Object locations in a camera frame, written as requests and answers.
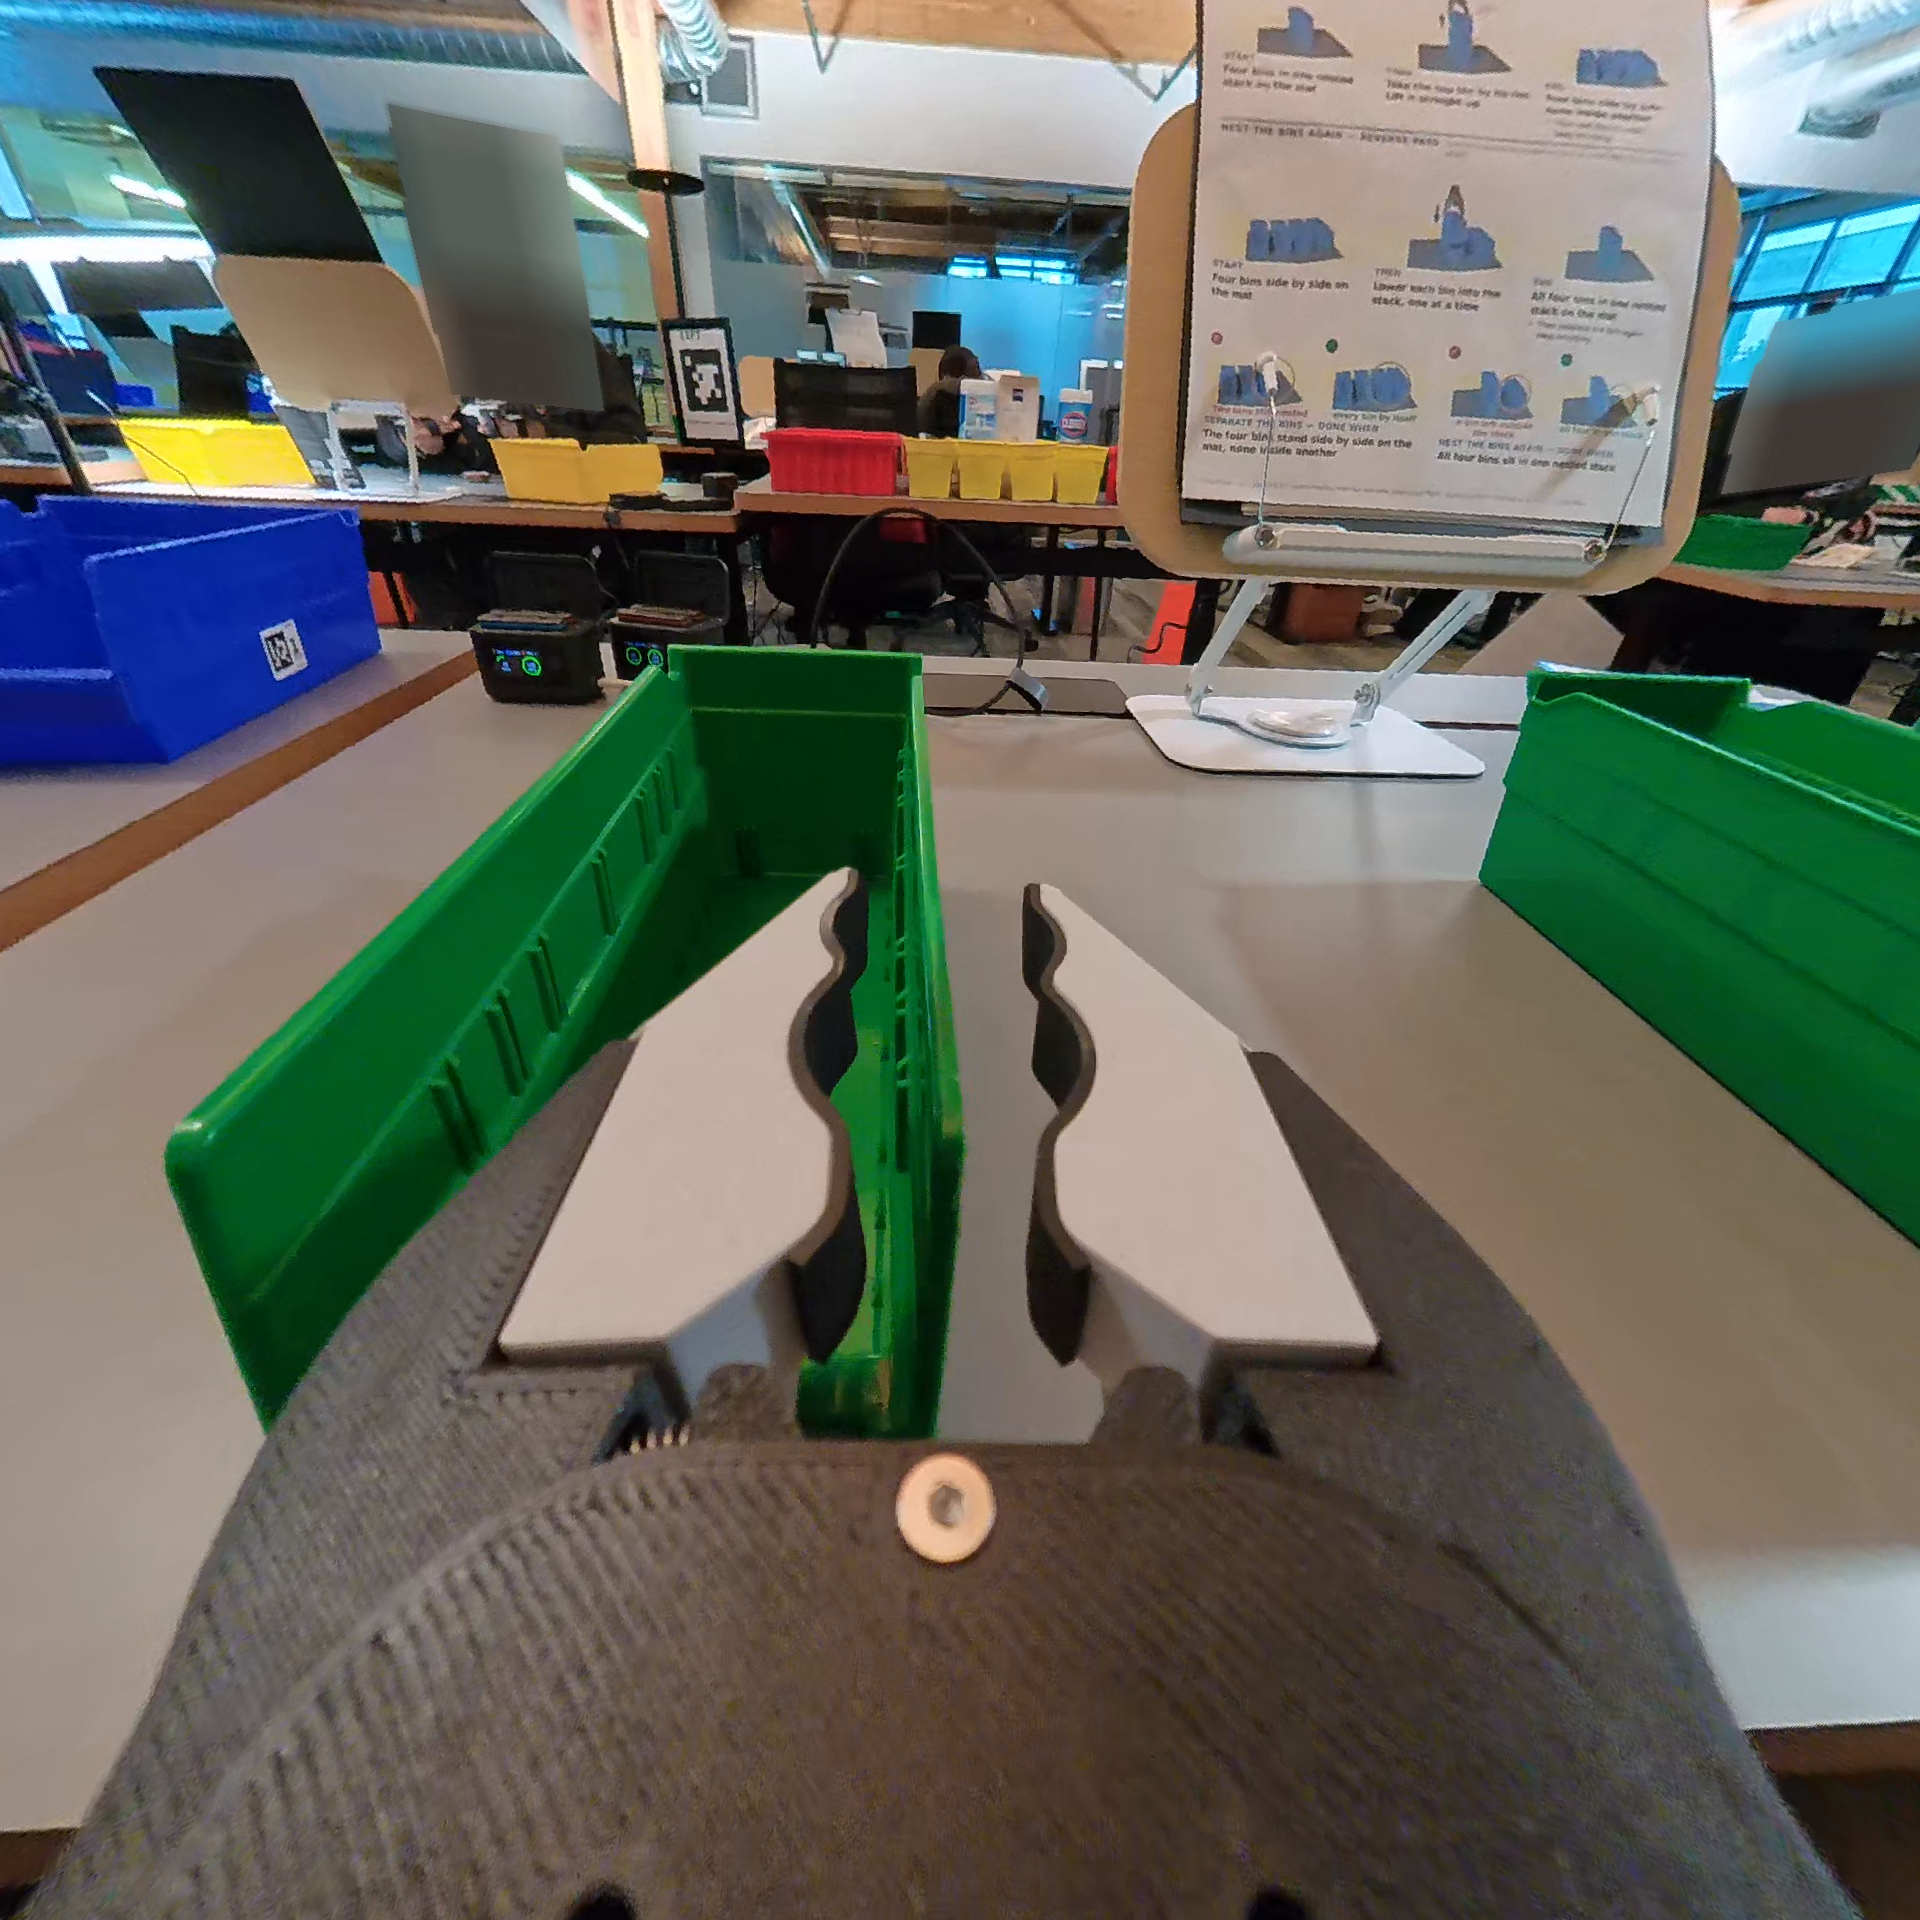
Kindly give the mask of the grey desk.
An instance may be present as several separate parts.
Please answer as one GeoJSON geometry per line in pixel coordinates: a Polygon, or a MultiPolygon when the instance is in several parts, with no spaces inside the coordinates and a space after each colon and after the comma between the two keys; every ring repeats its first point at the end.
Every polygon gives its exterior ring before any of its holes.
{"type": "MultiPolygon", "coordinates": [[[[1287,1061],[1500,1276],[1607,1425],[1765,1763],[1916,1784],[1916,1248],[1478,887],[1474,782],[1197,777],[1099,719],[937,719],[966,1085],[944,1434],[1076,1437],[1033,1343],[1020,888],[1287,1061]]],[[[160,1154],[589,711],[471,681],[5,949],[5,1833],[71,1831],[259,1446],[160,1154]]]]}

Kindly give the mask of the black computer monitor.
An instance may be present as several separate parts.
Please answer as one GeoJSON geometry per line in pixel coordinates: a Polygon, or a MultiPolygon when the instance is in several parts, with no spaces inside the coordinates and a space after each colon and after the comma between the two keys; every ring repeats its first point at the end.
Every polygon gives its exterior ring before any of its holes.
{"type": "Polygon", "coordinates": [[[915,368],[855,368],[820,358],[774,361],[777,429],[850,429],[918,436],[915,368]]]}

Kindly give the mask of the black white marker sign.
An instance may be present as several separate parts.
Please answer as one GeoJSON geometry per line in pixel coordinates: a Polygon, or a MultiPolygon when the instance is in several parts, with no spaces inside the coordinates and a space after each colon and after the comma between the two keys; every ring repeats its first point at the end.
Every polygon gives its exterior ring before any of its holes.
{"type": "Polygon", "coordinates": [[[660,319],[657,330],[680,443],[742,450],[747,413],[732,322],[725,317],[679,317],[660,319]]]}

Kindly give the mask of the blue plastic bin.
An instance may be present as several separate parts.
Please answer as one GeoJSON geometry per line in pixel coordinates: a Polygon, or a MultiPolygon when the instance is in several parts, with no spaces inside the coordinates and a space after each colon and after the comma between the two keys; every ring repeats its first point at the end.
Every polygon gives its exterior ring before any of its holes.
{"type": "Polygon", "coordinates": [[[99,637],[83,559],[137,535],[220,531],[254,519],[344,509],[250,509],[162,498],[47,495],[2,506],[2,766],[168,765],[139,760],[99,637]]]}

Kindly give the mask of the blue bin with tag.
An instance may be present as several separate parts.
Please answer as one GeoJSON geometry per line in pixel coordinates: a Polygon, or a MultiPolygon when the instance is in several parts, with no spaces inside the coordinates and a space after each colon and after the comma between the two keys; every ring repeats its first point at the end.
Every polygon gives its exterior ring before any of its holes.
{"type": "Polygon", "coordinates": [[[90,553],[83,580],[149,761],[199,752],[380,652],[349,510],[137,535],[90,553]]]}

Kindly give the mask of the wooden document stand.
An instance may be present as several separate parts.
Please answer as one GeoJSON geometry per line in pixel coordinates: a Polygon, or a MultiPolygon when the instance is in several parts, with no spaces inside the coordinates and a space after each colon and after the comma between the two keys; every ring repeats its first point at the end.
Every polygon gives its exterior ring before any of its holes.
{"type": "Polygon", "coordinates": [[[1498,592],[1617,592],[1655,576],[1694,523],[1713,424],[1720,337],[1740,237],[1740,198],[1713,157],[1713,198],[1688,358],[1678,387],[1666,506],[1648,531],[1495,531],[1487,523],[1363,523],[1224,512],[1182,498],[1186,332],[1191,295],[1191,192],[1197,106],[1144,153],[1134,196],[1137,289],[1126,332],[1120,408],[1120,512],[1167,572],[1238,580],[1184,694],[1136,697],[1128,709],[1169,761],[1202,774],[1382,777],[1474,782],[1483,761],[1399,705],[1399,688],[1498,592]],[[1398,670],[1321,700],[1219,694],[1217,669],[1268,586],[1404,584],[1452,589],[1437,634],[1422,634],[1398,670]]]}
{"type": "Polygon", "coordinates": [[[323,420],[336,462],[349,408],[397,420],[419,471],[412,420],[445,420],[457,397],[414,288],[380,262],[252,253],[220,253],[213,284],[278,402],[323,420]]]}

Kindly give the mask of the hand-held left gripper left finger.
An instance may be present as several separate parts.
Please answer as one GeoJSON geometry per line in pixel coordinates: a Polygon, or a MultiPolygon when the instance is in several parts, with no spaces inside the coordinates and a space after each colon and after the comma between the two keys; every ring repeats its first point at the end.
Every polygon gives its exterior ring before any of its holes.
{"type": "Polygon", "coordinates": [[[868,961],[855,868],[815,882],[646,1020],[499,1330],[511,1363],[728,1366],[801,1394],[868,1277],[850,1130],[868,961]]]}

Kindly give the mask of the large yellow bin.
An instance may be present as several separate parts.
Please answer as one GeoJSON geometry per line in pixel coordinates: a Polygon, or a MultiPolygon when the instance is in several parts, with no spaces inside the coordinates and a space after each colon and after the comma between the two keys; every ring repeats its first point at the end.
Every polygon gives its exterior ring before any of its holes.
{"type": "Polygon", "coordinates": [[[144,481],[158,486],[314,488],[299,444],[278,420],[128,417],[118,429],[144,481]]]}
{"type": "Polygon", "coordinates": [[[618,495],[652,498],[662,488],[657,444],[581,444],[565,436],[496,436],[492,460],[514,500],[609,509],[618,495]]]}

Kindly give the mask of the red plastic bin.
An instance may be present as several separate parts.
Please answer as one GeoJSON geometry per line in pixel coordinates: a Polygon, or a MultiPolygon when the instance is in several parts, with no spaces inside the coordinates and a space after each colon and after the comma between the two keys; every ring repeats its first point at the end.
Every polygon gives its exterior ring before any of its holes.
{"type": "Polygon", "coordinates": [[[772,426],[764,454],[774,493],[892,498],[905,436],[882,429],[772,426]]]}

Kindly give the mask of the printed instruction sheet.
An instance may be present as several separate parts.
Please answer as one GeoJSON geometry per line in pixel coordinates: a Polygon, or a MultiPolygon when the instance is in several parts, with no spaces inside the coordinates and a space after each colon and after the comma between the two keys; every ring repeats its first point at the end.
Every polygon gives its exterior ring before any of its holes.
{"type": "Polygon", "coordinates": [[[1182,498],[1648,531],[1714,157],[1700,3],[1206,3],[1182,498]]]}

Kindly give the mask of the black sheet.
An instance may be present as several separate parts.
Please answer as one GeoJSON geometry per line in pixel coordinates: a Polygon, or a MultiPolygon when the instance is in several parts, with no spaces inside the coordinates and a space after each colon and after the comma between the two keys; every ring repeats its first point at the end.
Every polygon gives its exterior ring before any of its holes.
{"type": "Polygon", "coordinates": [[[219,257],[380,264],[294,82],[139,65],[94,76],[219,257]]]}

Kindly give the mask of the black power station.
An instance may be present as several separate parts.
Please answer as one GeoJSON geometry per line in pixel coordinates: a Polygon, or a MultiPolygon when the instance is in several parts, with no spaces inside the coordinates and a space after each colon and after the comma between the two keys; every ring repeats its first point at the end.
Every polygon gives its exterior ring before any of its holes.
{"type": "Polygon", "coordinates": [[[728,637],[734,586],[716,556],[637,548],[628,559],[624,598],[601,622],[612,670],[622,684],[666,669],[685,644],[722,644],[728,637]]]}
{"type": "Polygon", "coordinates": [[[488,605],[471,624],[478,679],[496,705],[600,705],[608,598],[589,556],[501,548],[488,605]]]}

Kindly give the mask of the long wooden table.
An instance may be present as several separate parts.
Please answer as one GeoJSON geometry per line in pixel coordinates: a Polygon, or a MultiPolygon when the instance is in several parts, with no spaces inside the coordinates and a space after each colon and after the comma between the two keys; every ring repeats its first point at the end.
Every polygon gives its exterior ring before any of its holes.
{"type": "Polygon", "coordinates": [[[471,523],[471,525],[540,525],[548,531],[657,531],[657,533],[740,533],[750,520],[774,516],[806,519],[863,519],[882,509],[924,512],[949,523],[1010,523],[1027,528],[1059,531],[1126,531],[1122,512],[1109,504],[1059,506],[1024,500],[919,500],[919,498],[867,498],[834,493],[780,493],[759,477],[734,493],[734,506],[692,509],[601,509],[551,500],[516,500],[501,486],[457,486],[445,481],[421,483],[419,493],[374,488],[332,490],[317,486],[168,486],[144,477],[133,460],[86,462],[90,486],[101,498],[172,498],[215,506],[250,509],[350,509],[364,520],[388,523],[471,523]]]}

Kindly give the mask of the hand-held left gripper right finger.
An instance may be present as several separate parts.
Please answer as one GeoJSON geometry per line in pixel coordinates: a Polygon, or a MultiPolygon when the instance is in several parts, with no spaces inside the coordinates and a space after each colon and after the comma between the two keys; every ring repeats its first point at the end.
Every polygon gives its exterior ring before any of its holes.
{"type": "Polygon", "coordinates": [[[1214,1404],[1245,1363],[1342,1371],[1379,1328],[1234,1032],[1054,883],[1020,896],[1051,1102],[1027,1314],[1108,1404],[1169,1373],[1214,1404]]]}

